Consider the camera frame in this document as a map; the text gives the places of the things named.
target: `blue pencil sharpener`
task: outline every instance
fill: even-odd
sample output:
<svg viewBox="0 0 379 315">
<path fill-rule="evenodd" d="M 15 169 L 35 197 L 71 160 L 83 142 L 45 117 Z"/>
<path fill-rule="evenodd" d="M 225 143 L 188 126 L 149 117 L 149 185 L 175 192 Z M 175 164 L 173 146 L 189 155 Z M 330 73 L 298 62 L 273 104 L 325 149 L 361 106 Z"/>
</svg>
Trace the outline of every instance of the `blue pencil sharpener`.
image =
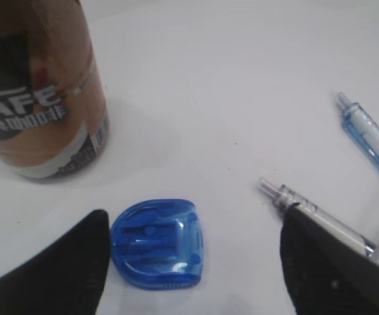
<svg viewBox="0 0 379 315">
<path fill-rule="evenodd" d="M 120 275 L 150 290 L 199 283 L 203 233 L 192 202 L 149 200 L 124 211 L 111 229 L 111 257 Z"/>
</svg>

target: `white background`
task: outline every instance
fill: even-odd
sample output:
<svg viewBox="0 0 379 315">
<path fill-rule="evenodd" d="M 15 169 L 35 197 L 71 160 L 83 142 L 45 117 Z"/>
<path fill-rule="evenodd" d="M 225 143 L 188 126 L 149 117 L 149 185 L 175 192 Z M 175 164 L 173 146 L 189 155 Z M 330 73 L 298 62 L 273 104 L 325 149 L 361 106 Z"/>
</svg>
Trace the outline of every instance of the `white background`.
<svg viewBox="0 0 379 315">
<path fill-rule="evenodd" d="M 379 173 L 344 134 L 334 94 L 379 123 L 379 0 L 83 0 L 111 135 L 85 171 L 47 184 L 1 167 L 0 276 L 92 209 L 113 222 L 152 198 L 198 208 L 205 269 L 149 292 L 110 266 L 98 315 L 294 314 L 281 221 L 254 190 L 285 183 L 373 241 Z"/>
</svg>

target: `brown bottle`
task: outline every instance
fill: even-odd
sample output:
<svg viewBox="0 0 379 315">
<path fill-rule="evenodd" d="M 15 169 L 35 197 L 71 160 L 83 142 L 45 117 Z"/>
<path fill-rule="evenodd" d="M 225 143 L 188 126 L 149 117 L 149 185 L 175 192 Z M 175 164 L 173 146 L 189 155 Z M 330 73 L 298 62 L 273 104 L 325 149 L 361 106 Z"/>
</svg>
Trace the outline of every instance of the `brown bottle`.
<svg viewBox="0 0 379 315">
<path fill-rule="evenodd" d="M 105 145 L 106 101 L 78 0 L 0 0 L 0 158 L 26 177 L 80 169 Z"/>
</svg>

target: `syringe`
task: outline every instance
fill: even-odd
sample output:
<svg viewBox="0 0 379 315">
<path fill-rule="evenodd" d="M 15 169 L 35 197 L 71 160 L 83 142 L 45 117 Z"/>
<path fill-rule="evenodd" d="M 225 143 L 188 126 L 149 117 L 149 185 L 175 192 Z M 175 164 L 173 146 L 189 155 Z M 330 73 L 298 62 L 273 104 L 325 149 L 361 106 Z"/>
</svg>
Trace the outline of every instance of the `syringe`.
<svg viewBox="0 0 379 315">
<path fill-rule="evenodd" d="M 343 93 L 337 99 L 344 130 L 379 169 L 379 126 L 359 103 L 350 102 Z"/>
<path fill-rule="evenodd" d="M 348 246 L 357 254 L 379 265 L 379 246 L 376 247 L 364 236 L 337 220 L 294 190 L 291 190 L 285 185 L 276 187 L 264 178 L 260 179 L 259 189 L 265 193 L 267 197 L 271 198 L 274 206 L 283 213 L 287 212 L 291 206 L 296 204 L 297 210 L 308 216 L 313 222 L 324 228 L 337 240 Z"/>
</svg>

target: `syringe tip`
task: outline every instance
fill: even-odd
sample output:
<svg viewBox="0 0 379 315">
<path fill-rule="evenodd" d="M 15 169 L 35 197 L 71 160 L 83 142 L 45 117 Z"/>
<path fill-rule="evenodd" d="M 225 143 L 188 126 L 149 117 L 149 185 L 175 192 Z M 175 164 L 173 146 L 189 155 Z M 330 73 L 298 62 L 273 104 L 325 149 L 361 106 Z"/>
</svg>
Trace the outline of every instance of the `syringe tip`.
<svg viewBox="0 0 379 315">
<path fill-rule="evenodd" d="M 258 188 L 271 199 L 275 199 L 279 195 L 279 188 L 270 183 L 264 177 L 260 178 Z"/>
<path fill-rule="evenodd" d="M 338 93 L 336 95 L 336 100 L 341 111 L 348 109 L 353 104 L 344 93 Z"/>
</svg>

